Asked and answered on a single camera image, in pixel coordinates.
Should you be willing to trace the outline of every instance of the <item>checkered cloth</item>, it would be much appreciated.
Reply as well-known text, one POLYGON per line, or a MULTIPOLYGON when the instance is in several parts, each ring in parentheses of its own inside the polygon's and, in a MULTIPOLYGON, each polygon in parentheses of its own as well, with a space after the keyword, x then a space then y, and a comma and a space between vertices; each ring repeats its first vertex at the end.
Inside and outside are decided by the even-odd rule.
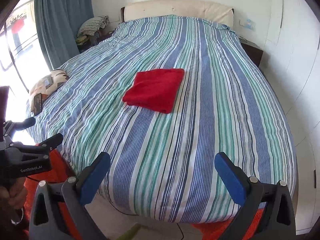
POLYGON ((93 36, 98 29, 103 29, 109 24, 108 16, 98 16, 85 21, 79 31, 77 37, 81 35, 93 36))

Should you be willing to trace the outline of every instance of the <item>hand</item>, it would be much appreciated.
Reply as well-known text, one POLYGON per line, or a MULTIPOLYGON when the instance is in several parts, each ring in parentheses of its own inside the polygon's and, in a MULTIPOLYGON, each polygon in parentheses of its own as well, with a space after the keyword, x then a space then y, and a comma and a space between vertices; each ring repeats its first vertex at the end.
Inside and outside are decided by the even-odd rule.
POLYGON ((10 187, 9 192, 5 187, 0 186, 0 198, 8 200, 8 204, 14 209, 21 209, 27 199, 28 190, 24 187, 26 178, 18 178, 15 184, 10 187))

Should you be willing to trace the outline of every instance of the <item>black cable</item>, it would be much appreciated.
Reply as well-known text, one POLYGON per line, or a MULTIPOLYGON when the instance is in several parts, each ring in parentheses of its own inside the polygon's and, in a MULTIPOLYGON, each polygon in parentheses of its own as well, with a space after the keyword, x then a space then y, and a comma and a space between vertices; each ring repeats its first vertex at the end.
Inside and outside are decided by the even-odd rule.
POLYGON ((180 229, 180 232, 181 232, 181 234, 182 234, 182 238, 181 238, 181 240, 184 238, 184 234, 183 234, 183 232, 182 232, 182 229, 181 229, 181 227, 179 226, 179 224, 177 223, 177 226, 178 226, 178 228, 180 229))
POLYGON ((126 213, 123 213, 121 212, 120 210, 118 210, 110 201, 109 203, 111 204, 111 206, 113 206, 117 211, 119 211, 120 213, 124 214, 124 215, 127 215, 127 216, 138 216, 138 215, 135 215, 135 214, 126 214, 126 213))
MULTIPOLYGON (((120 213, 122 213, 122 214, 124 214, 124 215, 127 215, 127 216, 138 216, 138 215, 135 215, 135 214, 126 214, 126 213, 123 213, 123 212, 121 212, 120 210, 118 210, 110 201, 109 201, 109 203, 110 203, 111 206, 113 206, 117 211, 119 211, 120 213)), ((181 240, 183 240, 183 239, 184 239, 184 234, 183 234, 183 232, 182 232, 182 229, 181 229, 181 227, 179 226, 178 223, 177 223, 177 226, 178 226, 178 228, 180 229, 180 232, 181 232, 181 234, 182 234, 181 240)))
MULTIPOLYGON (((27 179, 31 179, 31 180, 36 181, 36 182, 40 182, 40 181, 41 181, 41 180, 33 179, 33 178, 29 177, 29 176, 26 176, 26 178, 27 178, 27 179)), ((48 182, 49 184, 59 183, 59 182, 54 182, 54 181, 47 181, 47 182, 48 182)))

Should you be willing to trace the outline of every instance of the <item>white wardrobe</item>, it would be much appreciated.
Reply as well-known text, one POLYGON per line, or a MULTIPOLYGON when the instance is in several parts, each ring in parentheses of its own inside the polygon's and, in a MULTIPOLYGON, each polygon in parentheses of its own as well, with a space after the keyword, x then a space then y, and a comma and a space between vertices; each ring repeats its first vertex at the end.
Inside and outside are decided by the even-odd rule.
POLYGON ((305 0, 272 0, 260 68, 282 105, 296 148, 297 235, 310 231, 320 215, 319 39, 320 23, 305 0))

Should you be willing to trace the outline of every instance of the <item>blue curtain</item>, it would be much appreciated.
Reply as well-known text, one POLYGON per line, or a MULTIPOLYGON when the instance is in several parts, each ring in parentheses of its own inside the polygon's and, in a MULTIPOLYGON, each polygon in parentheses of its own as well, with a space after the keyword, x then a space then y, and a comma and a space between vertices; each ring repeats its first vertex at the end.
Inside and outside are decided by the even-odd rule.
POLYGON ((38 39, 49 69, 79 54, 76 36, 93 17, 91 0, 34 0, 38 39))

